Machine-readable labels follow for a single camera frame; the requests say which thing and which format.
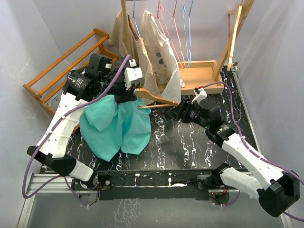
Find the teal t shirt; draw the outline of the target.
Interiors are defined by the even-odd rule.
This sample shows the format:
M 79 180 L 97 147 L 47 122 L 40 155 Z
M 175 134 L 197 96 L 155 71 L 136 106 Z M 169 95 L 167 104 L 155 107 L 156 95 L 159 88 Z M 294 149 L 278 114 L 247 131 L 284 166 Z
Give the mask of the teal t shirt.
M 151 122 L 149 108 L 134 101 L 117 104 L 113 95 L 90 104 L 80 116 L 80 132 L 91 151 L 109 162 L 119 151 L 139 155 L 149 144 Z

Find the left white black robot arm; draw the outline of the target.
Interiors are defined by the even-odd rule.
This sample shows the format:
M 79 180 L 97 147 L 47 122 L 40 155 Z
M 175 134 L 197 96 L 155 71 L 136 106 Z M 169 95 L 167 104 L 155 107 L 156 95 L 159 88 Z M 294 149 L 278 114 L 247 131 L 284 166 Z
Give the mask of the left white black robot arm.
M 28 147 L 30 160 L 38 161 L 62 177 L 72 177 L 85 188 L 92 190 L 98 184 L 96 171 L 66 154 L 66 147 L 81 116 L 102 98 L 113 95 L 114 101 L 121 101 L 133 92 L 136 61 L 127 55 L 119 68 L 113 61 L 101 54 L 92 54 L 87 66 L 69 72 L 64 84 L 58 108 L 44 136 L 35 146 Z

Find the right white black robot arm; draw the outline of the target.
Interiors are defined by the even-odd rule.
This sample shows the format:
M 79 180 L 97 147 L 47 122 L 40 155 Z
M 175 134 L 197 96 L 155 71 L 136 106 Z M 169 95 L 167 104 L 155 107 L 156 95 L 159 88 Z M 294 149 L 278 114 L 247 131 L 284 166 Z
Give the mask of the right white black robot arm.
M 212 171 L 211 181 L 216 188 L 226 185 L 246 193 L 272 217 L 279 217 L 300 199 L 299 176 L 267 160 L 247 144 L 238 130 L 223 120 L 220 107 L 215 102 L 183 98 L 167 114 L 172 119 L 204 128 L 213 143 L 235 157 L 251 173 L 243 174 L 224 163 Z

